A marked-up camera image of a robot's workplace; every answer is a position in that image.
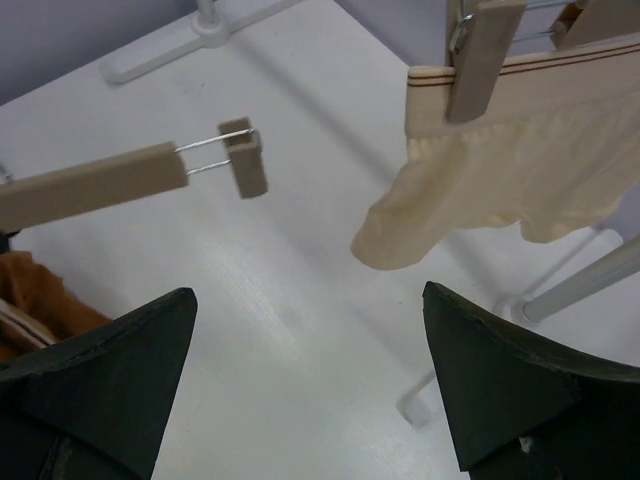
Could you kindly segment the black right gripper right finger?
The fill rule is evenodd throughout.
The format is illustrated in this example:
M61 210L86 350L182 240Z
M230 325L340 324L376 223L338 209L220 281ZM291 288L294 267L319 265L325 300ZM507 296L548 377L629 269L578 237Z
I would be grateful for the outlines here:
M423 291L426 338L461 471L473 479L636 479L639 370Z

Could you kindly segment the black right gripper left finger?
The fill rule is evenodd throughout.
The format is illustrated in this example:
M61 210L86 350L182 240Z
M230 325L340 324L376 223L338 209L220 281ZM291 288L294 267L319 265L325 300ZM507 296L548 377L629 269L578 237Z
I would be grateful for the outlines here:
M2 478L151 478L197 309L179 288L2 363Z

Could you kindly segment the brown orange underwear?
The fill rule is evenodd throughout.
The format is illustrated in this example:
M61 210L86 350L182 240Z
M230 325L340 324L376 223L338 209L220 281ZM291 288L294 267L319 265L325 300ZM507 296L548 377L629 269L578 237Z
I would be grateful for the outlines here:
M1 360L91 331L110 319L66 290L29 252L1 255Z

